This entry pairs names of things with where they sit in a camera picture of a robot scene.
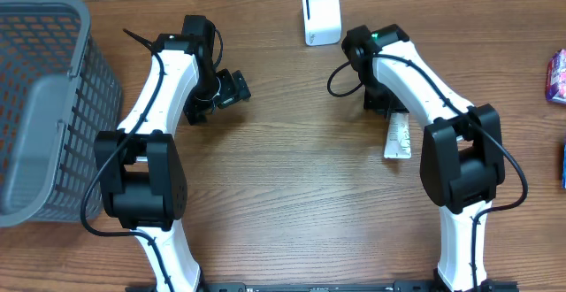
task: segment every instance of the cable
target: cable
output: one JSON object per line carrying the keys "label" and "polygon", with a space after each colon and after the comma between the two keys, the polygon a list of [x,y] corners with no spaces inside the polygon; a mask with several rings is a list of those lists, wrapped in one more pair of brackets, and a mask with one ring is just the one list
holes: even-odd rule
{"label": "cable", "polygon": [[[479,219],[483,215],[485,215],[489,212],[506,211],[506,210],[509,210],[509,209],[516,208],[524,202],[524,200],[527,198],[527,193],[529,192],[529,184],[527,182],[526,177],[524,176],[523,170],[521,169],[521,166],[517,163],[517,161],[513,158],[513,156],[511,156],[511,154],[509,154],[509,152],[503,147],[503,145],[501,145],[500,143],[495,141],[495,139],[490,134],[488,134],[475,121],[471,120],[470,117],[467,114],[464,114],[463,112],[458,110],[450,102],[450,100],[447,97],[444,96],[442,91],[440,91],[440,89],[436,86],[434,81],[425,72],[425,70],[420,68],[413,61],[407,60],[406,58],[400,58],[400,57],[392,56],[392,55],[388,55],[388,54],[374,54],[374,55],[371,55],[371,56],[360,58],[358,60],[373,59],[373,58],[386,58],[386,59],[399,61],[399,62],[406,64],[407,66],[412,67],[415,71],[417,71],[428,82],[428,84],[431,86],[432,90],[434,90],[434,92],[439,96],[439,98],[442,100],[442,102],[444,102],[444,104],[446,106],[448,106],[456,114],[458,114],[460,116],[464,116],[468,120],[470,126],[473,129],[480,132],[485,138],[487,138],[490,142],[492,142],[500,150],[500,152],[503,154],[503,156],[511,163],[513,168],[515,168],[515,171],[518,174],[519,179],[521,180],[522,193],[521,193],[521,196],[519,197],[519,199],[517,199],[512,204],[505,204],[505,205],[502,205],[502,206],[492,207],[492,208],[488,208],[488,209],[485,209],[483,211],[480,211],[480,212],[478,212],[478,214],[474,217],[474,219],[472,221],[472,228],[471,228],[471,263],[470,263],[470,265],[471,265],[471,275],[472,275],[472,279],[473,279],[474,289],[477,292],[479,292],[480,290],[479,290],[479,286],[478,286],[478,275],[476,274],[476,271],[477,271],[477,267],[476,267],[476,236],[477,236],[477,228],[478,228]],[[330,90],[330,84],[332,83],[334,76],[340,70],[342,70],[344,67],[351,65],[351,64],[352,64],[352,61],[348,61],[348,62],[344,63],[343,65],[340,65],[328,78],[328,83],[327,83],[326,87],[328,89],[328,92],[332,96],[344,97],[344,96],[347,96],[349,94],[356,92],[356,90],[361,87],[362,84],[358,85],[358,87],[356,87],[355,89],[351,90],[348,93],[345,93],[346,95],[345,94],[335,94]]]}
{"label": "cable", "polygon": [[222,51],[224,50],[224,43],[222,42],[222,35],[220,34],[220,31],[218,31],[217,28],[214,28],[214,32],[216,32],[218,34],[218,39],[220,40],[220,53],[218,53],[218,58],[216,59],[216,62],[214,62],[214,72],[216,72],[217,67],[220,65],[220,61],[222,61]]}
{"label": "cable", "polygon": [[161,253],[159,253],[159,249],[157,248],[157,245],[156,245],[154,238],[150,237],[148,234],[143,233],[141,231],[130,231],[130,232],[104,232],[104,231],[99,231],[99,230],[94,229],[92,226],[90,226],[88,221],[87,221],[87,202],[88,202],[88,199],[90,198],[90,195],[92,194],[96,184],[100,180],[100,177],[101,177],[102,173],[104,172],[104,170],[108,167],[110,162],[114,158],[116,158],[124,150],[124,148],[126,147],[126,144],[130,141],[130,139],[132,139],[132,137],[135,135],[135,132],[140,128],[140,126],[145,121],[146,117],[148,116],[149,110],[151,109],[151,105],[155,102],[155,100],[157,98],[157,93],[159,93],[159,89],[161,88],[161,84],[163,83],[163,78],[164,78],[164,75],[165,75],[163,60],[161,59],[161,57],[159,57],[159,55],[155,51],[153,51],[153,48],[151,47],[151,42],[149,40],[146,40],[146,39],[140,37],[139,35],[136,35],[136,34],[130,32],[130,31],[126,30],[126,29],[124,29],[124,32],[126,34],[130,35],[132,38],[134,38],[137,42],[141,43],[143,46],[148,48],[151,51],[151,55],[156,57],[156,60],[159,63],[159,79],[157,80],[156,89],[153,91],[153,94],[149,98],[148,104],[145,107],[145,109],[143,110],[143,113],[140,115],[140,119],[135,124],[134,128],[132,128],[130,133],[128,133],[126,135],[126,137],[118,145],[116,150],[114,150],[114,152],[112,152],[112,154],[108,157],[108,159],[106,159],[104,164],[98,170],[98,173],[96,173],[95,178],[93,178],[93,180],[90,182],[90,185],[88,186],[87,191],[85,192],[85,195],[84,195],[84,197],[82,197],[82,201],[80,202],[80,223],[85,227],[85,229],[87,229],[87,231],[89,231],[91,234],[94,234],[94,235],[97,235],[97,236],[102,236],[102,237],[139,236],[139,237],[147,240],[148,245],[151,246],[151,248],[153,249],[153,251],[156,254],[156,259],[157,259],[157,262],[159,263],[159,268],[161,269],[161,273],[163,274],[163,277],[165,279],[165,283],[167,283],[167,286],[169,286],[169,289],[171,290],[171,292],[174,292],[173,285],[172,285],[172,282],[171,282],[171,278],[167,274],[167,269],[165,269],[163,258],[161,257]]}

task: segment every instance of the wooden tabletop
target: wooden tabletop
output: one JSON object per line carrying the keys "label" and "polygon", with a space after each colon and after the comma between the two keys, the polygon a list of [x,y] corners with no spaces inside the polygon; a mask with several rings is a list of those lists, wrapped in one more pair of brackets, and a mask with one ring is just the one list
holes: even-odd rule
{"label": "wooden tabletop", "polygon": [[[566,190],[560,168],[566,106],[544,98],[547,62],[566,47],[566,0],[340,0],[345,31],[397,23],[440,77],[501,115],[503,141],[529,179],[519,209],[489,216],[486,269],[524,291],[566,290]],[[440,256],[438,208],[413,158],[383,158],[387,123],[363,91],[338,99],[326,80],[339,45],[308,48],[301,0],[141,0],[88,3],[92,35],[124,88],[125,115],[149,54],[121,28],[155,39],[202,14],[222,32],[222,65],[240,69],[248,103],[206,125],[183,119],[176,144],[189,182],[183,218],[210,281],[371,283],[429,279]],[[335,90],[356,85],[345,70]],[[520,194],[507,165],[495,204]],[[120,230],[101,215],[94,226]],[[122,291],[154,281],[134,238],[94,237],[78,224],[0,229],[0,290]]]}

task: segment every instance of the gray bin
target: gray bin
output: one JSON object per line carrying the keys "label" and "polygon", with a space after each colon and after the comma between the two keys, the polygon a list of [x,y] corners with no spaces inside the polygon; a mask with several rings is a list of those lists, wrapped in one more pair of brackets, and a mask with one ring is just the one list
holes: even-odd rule
{"label": "gray bin", "polygon": [[[0,227],[79,219],[93,142],[121,104],[82,1],[0,0]],[[96,188],[87,215],[101,205]]]}

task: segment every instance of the black cable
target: black cable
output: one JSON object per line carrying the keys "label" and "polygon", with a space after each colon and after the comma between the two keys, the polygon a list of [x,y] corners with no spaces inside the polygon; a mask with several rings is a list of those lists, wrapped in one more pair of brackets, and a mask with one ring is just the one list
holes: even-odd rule
{"label": "black cable", "polygon": [[[516,173],[519,175],[519,179],[521,180],[521,185],[522,185],[522,188],[523,188],[521,196],[519,197],[519,199],[517,199],[512,204],[505,204],[505,205],[502,205],[502,206],[492,207],[492,208],[488,208],[488,209],[485,209],[483,211],[480,211],[480,212],[478,212],[478,214],[474,217],[474,219],[472,221],[472,228],[471,228],[471,263],[470,263],[470,265],[471,265],[471,275],[472,275],[472,279],[473,279],[474,289],[477,290],[477,292],[479,292],[479,287],[478,287],[478,283],[477,283],[478,275],[476,274],[476,271],[477,271],[477,267],[476,267],[476,236],[477,236],[477,228],[478,228],[479,219],[483,215],[485,215],[489,212],[506,211],[506,210],[509,210],[509,209],[516,208],[524,202],[524,200],[527,197],[527,193],[529,192],[529,184],[527,182],[526,177],[524,176],[523,170],[521,169],[521,166],[517,163],[517,161],[513,158],[513,156],[511,156],[511,154],[509,154],[509,152],[503,147],[503,145],[501,145],[500,143],[495,141],[495,139],[490,134],[488,134],[475,121],[471,120],[470,117],[467,114],[464,114],[463,112],[458,110],[450,102],[450,100],[447,97],[444,96],[442,91],[440,91],[440,89],[436,86],[434,81],[425,72],[425,70],[420,68],[413,61],[407,60],[406,58],[400,58],[400,57],[392,56],[392,55],[388,55],[388,54],[374,54],[372,56],[360,58],[360,60],[373,59],[373,58],[386,58],[386,59],[399,61],[399,62],[406,64],[407,66],[412,67],[415,71],[417,71],[428,82],[428,84],[431,86],[432,90],[434,90],[434,92],[439,96],[439,98],[442,100],[442,102],[444,102],[444,104],[446,106],[448,106],[456,114],[458,114],[460,116],[464,116],[468,120],[468,123],[470,124],[470,126],[473,129],[480,132],[485,138],[487,138],[489,141],[491,141],[500,150],[500,152],[503,154],[503,156],[511,163],[513,168],[515,168]],[[328,78],[328,83],[327,83],[326,87],[328,89],[328,92],[332,96],[337,96],[337,97],[347,96],[349,94],[354,93],[362,85],[362,84],[360,84],[360,85],[358,85],[357,88],[353,89],[352,91],[350,91],[348,93],[345,93],[346,95],[335,94],[330,90],[330,84],[332,83],[332,80],[333,80],[334,76],[336,75],[336,73],[338,73],[344,67],[351,65],[351,64],[352,64],[352,61],[348,61],[348,62],[344,63],[343,65],[340,65]]]}
{"label": "black cable", "polygon": [[222,51],[224,50],[224,43],[222,42],[222,35],[220,34],[220,31],[218,31],[217,28],[214,28],[214,32],[217,33],[218,39],[220,40],[220,52],[218,53],[218,58],[216,59],[216,62],[214,62],[214,70],[215,70],[214,72],[216,72],[216,69],[220,65],[220,61],[222,61]]}
{"label": "black cable", "polygon": [[165,279],[165,283],[167,283],[167,286],[169,286],[169,289],[171,290],[171,292],[174,292],[173,285],[172,285],[172,282],[171,282],[171,278],[167,274],[167,270],[165,269],[165,265],[164,265],[163,259],[161,257],[161,253],[159,253],[159,249],[157,248],[157,245],[156,245],[154,238],[152,238],[148,234],[140,232],[140,231],[130,231],[130,232],[104,232],[104,231],[99,231],[99,230],[94,229],[92,226],[90,226],[88,221],[87,221],[87,202],[88,202],[88,199],[90,198],[90,195],[92,194],[96,184],[100,180],[100,176],[102,175],[103,171],[108,167],[109,163],[124,150],[128,141],[135,135],[135,132],[140,128],[140,126],[145,121],[146,117],[148,116],[149,110],[151,109],[151,105],[155,102],[155,100],[157,98],[157,93],[159,93],[159,89],[161,88],[161,84],[163,83],[163,78],[164,78],[164,75],[165,75],[163,60],[161,59],[161,57],[159,57],[159,55],[155,51],[153,51],[153,48],[151,47],[151,42],[149,40],[146,40],[146,39],[140,37],[139,35],[136,35],[136,34],[130,32],[130,31],[126,30],[126,29],[124,29],[124,32],[126,34],[130,35],[131,37],[133,37],[137,42],[143,44],[143,46],[145,46],[146,48],[148,48],[151,51],[151,55],[156,57],[156,60],[159,63],[159,79],[157,80],[156,88],[153,91],[153,94],[151,95],[151,97],[149,98],[147,106],[143,110],[143,113],[140,115],[140,119],[135,124],[134,128],[132,128],[130,133],[128,133],[126,135],[126,137],[118,145],[116,150],[114,150],[114,152],[112,152],[112,154],[108,157],[108,159],[100,167],[100,170],[98,170],[98,173],[96,173],[95,178],[93,178],[93,180],[90,182],[90,185],[88,186],[87,191],[85,192],[85,195],[84,195],[84,197],[82,197],[82,201],[80,202],[80,223],[85,227],[85,229],[87,229],[87,231],[89,231],[91,234],[94,234],[94,235],[97,235],[97,236],[102,236],[102,237],[139,236],[139,237],[147,240],[148,245],[151,246],[151,248],[153,249],[153,251],[156,254],[156,259],[157,259],[157,262],[159,263],[159,268],[161,269],[161,273],[163,274],[163,277]]}

